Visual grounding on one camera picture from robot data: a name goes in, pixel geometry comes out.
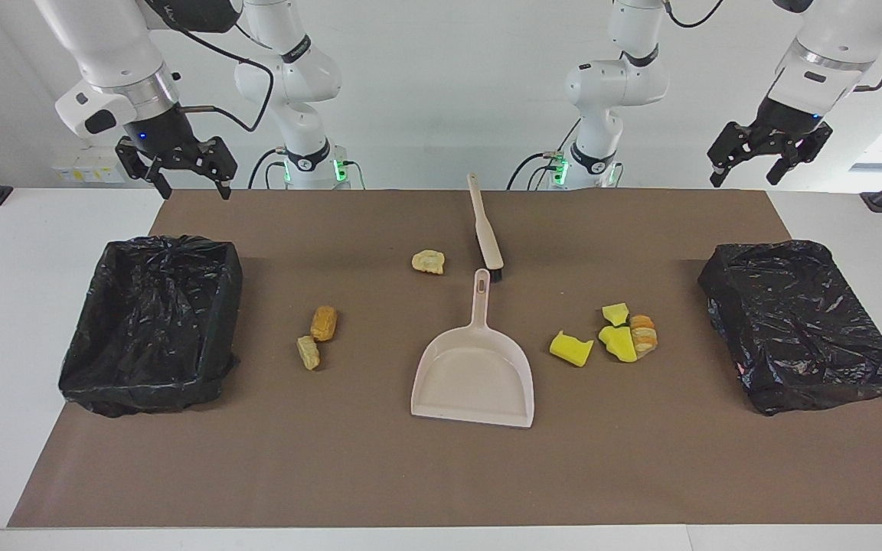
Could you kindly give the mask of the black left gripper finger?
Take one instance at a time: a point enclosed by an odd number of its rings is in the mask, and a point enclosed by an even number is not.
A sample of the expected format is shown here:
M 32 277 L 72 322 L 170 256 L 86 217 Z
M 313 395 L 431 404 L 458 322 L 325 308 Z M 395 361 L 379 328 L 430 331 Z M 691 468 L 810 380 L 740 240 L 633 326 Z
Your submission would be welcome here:
M 713 165 L 710 183 L 714 188 L 721 188 L 732 168 L 753 159 L 750 139 L 753 127 L 742 126 L 738 122 L 728 122 L 707 150 L 707 157 Z
M 766 180 L 771 185 L 777 185 L 788 171 L 794 170 L 799 164 L 812 163 L 832 132 L 828 123 L 820 123 L 819 127 L 808 135 L 773 133 L 769 139 L 769 152 L 777 154 L 779 158 L 767 172 Z

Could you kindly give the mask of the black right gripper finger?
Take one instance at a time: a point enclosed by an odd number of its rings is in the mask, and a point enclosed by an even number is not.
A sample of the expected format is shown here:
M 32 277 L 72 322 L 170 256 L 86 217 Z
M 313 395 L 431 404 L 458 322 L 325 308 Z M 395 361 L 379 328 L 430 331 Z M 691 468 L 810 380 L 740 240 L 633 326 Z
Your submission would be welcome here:
M 142 179 L 147 184 L 153 185 L 162 199 L 168 200 L 171 198 L 172 186 L 169 185 L 167 178 L 161 173 L 162 161 L 158 156 L 155 157 L 155 160 L 150 165 L 145 164 L 138 149 L 130 139 L 120 139 L 116 143 L 116 154 L 130 179 Z
M 234 154 L 220 136 L 200 142 L 200 174 L 211 179 L 221 199 L 230 199 L 230 183 L 234 180 L 238 164 Z

